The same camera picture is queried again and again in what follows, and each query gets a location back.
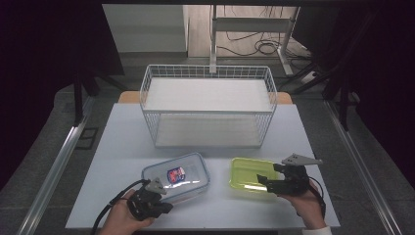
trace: black curtain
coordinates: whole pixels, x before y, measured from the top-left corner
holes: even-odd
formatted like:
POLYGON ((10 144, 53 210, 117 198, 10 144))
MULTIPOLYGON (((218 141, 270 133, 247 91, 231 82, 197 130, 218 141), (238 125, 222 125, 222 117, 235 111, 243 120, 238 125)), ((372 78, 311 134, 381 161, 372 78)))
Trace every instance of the black curtain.
POLYGON ((58 2, 1 2, 1 188, 78 71, 123 74, 101 4, 58 2))
POLYGON ((364 123, 415 187, 415 6, 387 1, 354 54, 348 77, 364 123))

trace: wooden edge of table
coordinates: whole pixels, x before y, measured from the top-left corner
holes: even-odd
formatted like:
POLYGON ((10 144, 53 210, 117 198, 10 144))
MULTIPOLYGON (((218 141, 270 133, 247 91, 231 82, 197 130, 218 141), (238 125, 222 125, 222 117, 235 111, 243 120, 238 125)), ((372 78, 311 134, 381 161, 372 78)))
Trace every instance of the wooden edge of table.
MULTIPOLYGON (((118 102, 121 104, 137 104, 140 103, 139 91, 124 91, 119 96, 118 102)), ((287 92, 278 92, 277 104, 279 105, 292 105, 293 100, 290 94, 287 92)))

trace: white table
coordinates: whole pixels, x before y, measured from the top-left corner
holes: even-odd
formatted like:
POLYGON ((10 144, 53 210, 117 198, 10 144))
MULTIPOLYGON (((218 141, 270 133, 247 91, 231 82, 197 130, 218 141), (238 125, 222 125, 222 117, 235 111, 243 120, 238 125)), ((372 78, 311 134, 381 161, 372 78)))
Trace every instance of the white table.
MULTIPOLYGON (((281 163, 290 154, 313 157, 295 105, 279 105, 260 149, 156 149, 138 104, 115 104, 91 163, 67 228, 90 228, 102 208, 121 190, 140 179, 142 169, 192 152, 207 164, 210 185, 197 198, 174 205, 149 230, 267 230, 303 227, 294 208, 268 193, 251 193, 229 186, 235 157, 281 163)), ((325 191, 326 222, 340 226, 318 166, 307 166, 325 191)))

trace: white wire basket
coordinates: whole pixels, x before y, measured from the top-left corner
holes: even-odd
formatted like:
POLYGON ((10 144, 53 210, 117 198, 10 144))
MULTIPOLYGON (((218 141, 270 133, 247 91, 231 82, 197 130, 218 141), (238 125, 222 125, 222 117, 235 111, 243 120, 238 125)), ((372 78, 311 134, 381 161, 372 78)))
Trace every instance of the white wire basket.
POLYGON ((269 67, 150 65, 140 101, 158 148, 260 148, 277 91, 269 67))

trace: container lid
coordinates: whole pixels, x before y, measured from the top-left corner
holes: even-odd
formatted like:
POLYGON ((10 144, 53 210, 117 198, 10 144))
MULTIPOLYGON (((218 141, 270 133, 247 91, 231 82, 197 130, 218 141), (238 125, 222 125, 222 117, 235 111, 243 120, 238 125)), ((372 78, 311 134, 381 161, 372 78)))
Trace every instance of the container lid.
POLYGON ((278 179, 274 163, 265 160, 235 158, 231 163, 231 179, 229 184, 236 189, 251 192, 266 192, 266 187, 257 181, 257 174, 268 179, 278 179))
POLYGON ((166 195, 162 202, 172 202, 192 196, 208 187, 210 182, 205 161, 199 153, 192 153, 170 161, 145 167, 142 178, 159 178, 166 195))

